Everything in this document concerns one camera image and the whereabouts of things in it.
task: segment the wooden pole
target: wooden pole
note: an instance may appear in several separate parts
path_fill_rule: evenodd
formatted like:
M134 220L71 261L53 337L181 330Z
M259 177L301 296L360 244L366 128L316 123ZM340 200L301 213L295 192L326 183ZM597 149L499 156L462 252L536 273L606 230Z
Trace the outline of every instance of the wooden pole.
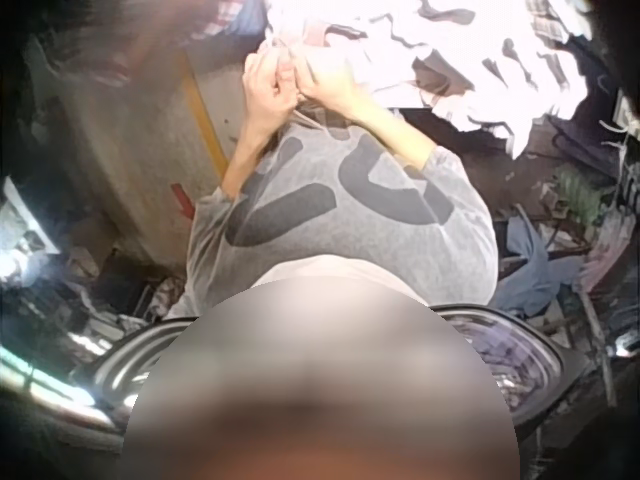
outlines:
M580 289L578 295L580 295L582 306L584 307L584 311L587 314L587 320L589 321L591 333L594 338L596 353L598 354L598 357L600 359L600 366L602 368L602 379L604 381L604 389L607 395L607 405L610 408L613 408L618 405L618 401L616 398L616 387L613 381L613 371L611 370L611 360L609 359L609 355L607 355L604 331L602 330L602 325L600 325L598 314L596 313L596 309L593 307L593 302L591 302L589 294Z

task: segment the blue cloth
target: blue cloth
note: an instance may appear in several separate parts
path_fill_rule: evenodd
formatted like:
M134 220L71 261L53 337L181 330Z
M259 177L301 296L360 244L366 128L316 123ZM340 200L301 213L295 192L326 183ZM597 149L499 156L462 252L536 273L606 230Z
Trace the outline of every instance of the blue cloth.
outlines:
M505 312L532 317L545 308L578 275L584 257L565 257L549 261L547 249L538 232L518 207L520 216L509 219L507 250L521 255L527 263L502 279L489 305Z
M257 36L267 28L267 11L264 0L245 0L238 16L225 28L227 35Z

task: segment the debris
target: debris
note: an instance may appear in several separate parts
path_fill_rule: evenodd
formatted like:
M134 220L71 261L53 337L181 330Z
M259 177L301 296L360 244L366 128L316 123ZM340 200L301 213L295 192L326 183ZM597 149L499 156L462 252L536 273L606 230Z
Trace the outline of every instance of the debris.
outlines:
M594 247L587 255L577 284L589 293L602 280L625 251L636 224L636 217L621 208L610 209L602 223Z
M526 265L498 283L490 306L502 311L519 312L531 317L555 298L561 284L572 284L584 259L570 256L549 261L546 245L524 209L509 219L507 249L527 259Z
M617 406L618 401L616 398L615 384L613 382L611 359L609 358L609 355L607 353L606 340L604 332L602 331L602 325L600 325L598 315L596 314L596 310L593 307L591 298L589 298L589 294L584 290L579 290L578 295L580 295L582 305L584 306L584 311L587 314L587 320L589 321L589 326L591 327L591 334L593 335L596 353L598 354L600 367L602 368L602 380L604 382L605 393L607 395L607 405L610 408L614 408Z

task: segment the person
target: person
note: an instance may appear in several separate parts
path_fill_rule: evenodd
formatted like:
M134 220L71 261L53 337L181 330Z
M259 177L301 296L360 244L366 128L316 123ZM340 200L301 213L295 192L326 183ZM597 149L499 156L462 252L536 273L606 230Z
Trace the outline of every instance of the person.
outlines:
M80 2L49 16L36 42L49 70L112 87L129 83L154 51L166 56L218 35L260 36L267 25L263 0L121 0L106 10Z
M167 319L309 275L368 279L427 305L488 303L495 233L455 154L378 106L326 49L261 48L243 83L237 148L196 205L185 292ZM322 107L326 129L289 121L300 99Z

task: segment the white fabric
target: white fabric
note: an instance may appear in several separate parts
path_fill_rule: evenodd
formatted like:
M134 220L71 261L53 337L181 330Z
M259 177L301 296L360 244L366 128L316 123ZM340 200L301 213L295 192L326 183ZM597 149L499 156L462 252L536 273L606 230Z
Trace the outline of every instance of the white fabric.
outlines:
M565 0L557 2L572 10ZM524 1L429 0L429 5L438 11L466 9L475 16L467 25L432 21L420 15L421 0L267 0L267 38L302 41L310 22L360 32L356 39L330 33L325 41L337 55L348 58L356 81L381 105L431 107L460 131L491 127L507 138L513 158L524 151L533 119L544 114L571 118L586 97L586 82L575 59L550 50L536 36ZM505 42L513 45L513 55L505 55ZM438 73L444 74L438 88L422 85L416 68L432 52L468 86L461 88L447 72L433 69L424 75L433 81ZM551 71L549 62L559 74Z
M318 255L280 263L260 277L253 286L296 277L342 277L366 280L396 290L423 305L427 304L409 285L384 268L365 260L336 255Z

